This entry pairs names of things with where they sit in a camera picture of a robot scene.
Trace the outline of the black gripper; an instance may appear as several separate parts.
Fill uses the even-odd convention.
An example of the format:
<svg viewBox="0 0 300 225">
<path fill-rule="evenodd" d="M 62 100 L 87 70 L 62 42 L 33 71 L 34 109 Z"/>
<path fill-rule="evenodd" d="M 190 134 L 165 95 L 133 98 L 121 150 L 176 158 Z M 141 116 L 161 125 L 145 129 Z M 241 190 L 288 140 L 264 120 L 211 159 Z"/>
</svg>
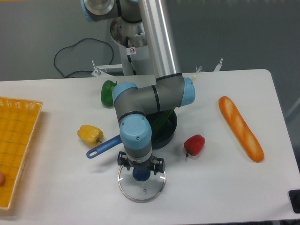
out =
<svg viewBox="0 0 300 225">
<path fill-rule="evenodd" d="M 119 166 L 125 167 L 128 171 L 132 167 L 142 170 L 152 170 L 154 172 L 154 175 L 157 175 L 157 173 L 165 172 L 165 160 L 163 158 L 150 157 L 146 161 L 139 163 L 137 161 L 129 159 L 127 157 L 127 154 L 122 151 L 118 153 L 117 164 Z"/>
</svg>

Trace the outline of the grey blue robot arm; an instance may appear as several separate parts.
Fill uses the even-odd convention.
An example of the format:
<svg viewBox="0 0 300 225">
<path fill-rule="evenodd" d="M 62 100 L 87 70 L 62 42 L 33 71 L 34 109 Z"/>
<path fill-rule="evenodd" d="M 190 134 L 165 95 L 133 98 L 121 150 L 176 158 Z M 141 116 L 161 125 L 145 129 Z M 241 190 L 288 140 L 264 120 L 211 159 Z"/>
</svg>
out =
<svg viewBox="0 0 300 225">
<path fill-rule="evenodd" d="M 176 55 L 169 14 L 164 0 L 83 0 L 85 16 L 93 21 L 122 16 L 130 23 L 140 21 L 146 35 L 156 84 L 138 88 L 119 83 L 112 91 L 120 133 L 87 152 L 94 158 L 122 143 L 118 165 L 163 173 L 165 162 L 152 154 L 152 130 L 146 115 L 191 104 L 195 88 L 182 76 Z"/>
</svg>

